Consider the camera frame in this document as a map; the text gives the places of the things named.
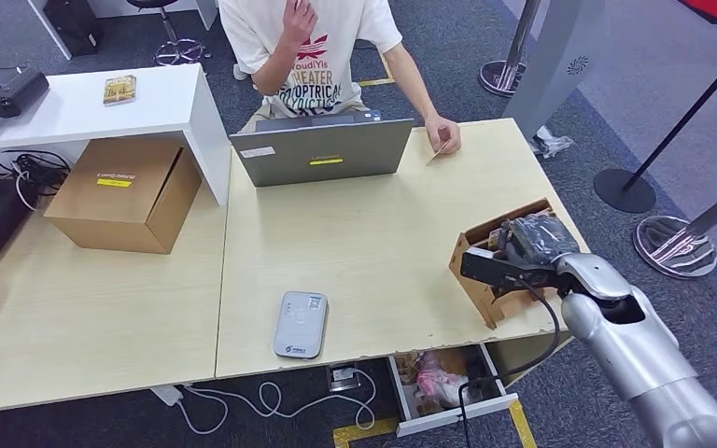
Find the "person's right hand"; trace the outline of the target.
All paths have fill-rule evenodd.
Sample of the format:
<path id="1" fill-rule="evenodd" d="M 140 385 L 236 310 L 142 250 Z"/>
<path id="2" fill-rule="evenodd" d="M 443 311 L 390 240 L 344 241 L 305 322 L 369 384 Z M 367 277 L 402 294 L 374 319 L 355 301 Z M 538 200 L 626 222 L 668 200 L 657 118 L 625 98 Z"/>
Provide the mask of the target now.
<path id="1" fill-rule="evenodd" d="M 297 49 L 314 30 L 317 15 L 309 0 L 288 0 L 283 14 L 280 43 Z"/>

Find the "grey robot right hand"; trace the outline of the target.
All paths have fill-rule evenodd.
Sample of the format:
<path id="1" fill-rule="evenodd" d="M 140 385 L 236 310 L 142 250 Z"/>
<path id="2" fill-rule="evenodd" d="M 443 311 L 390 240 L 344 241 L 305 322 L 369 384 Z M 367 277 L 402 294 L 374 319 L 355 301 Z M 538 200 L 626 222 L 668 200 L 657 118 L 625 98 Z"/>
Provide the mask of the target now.
<path id="1" fill-rule="evenodd" d="M 581 248 L 562 221 L 548 214 L 527 215 L 501 224 L 499 248 L 519 265 L 549 266 Z"/>

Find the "person's left hand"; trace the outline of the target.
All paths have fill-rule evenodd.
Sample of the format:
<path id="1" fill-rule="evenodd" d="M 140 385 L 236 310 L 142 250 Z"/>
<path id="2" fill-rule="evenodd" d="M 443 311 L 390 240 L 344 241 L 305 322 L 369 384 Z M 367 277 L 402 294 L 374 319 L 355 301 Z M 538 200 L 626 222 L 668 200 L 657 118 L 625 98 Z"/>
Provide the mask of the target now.
<path id="1" fill-rule="evenodd" d="M 453 154 L 461 149 L 459 126 L 438 114 L 425 118 L 425 129 L 435 154 Z"/>

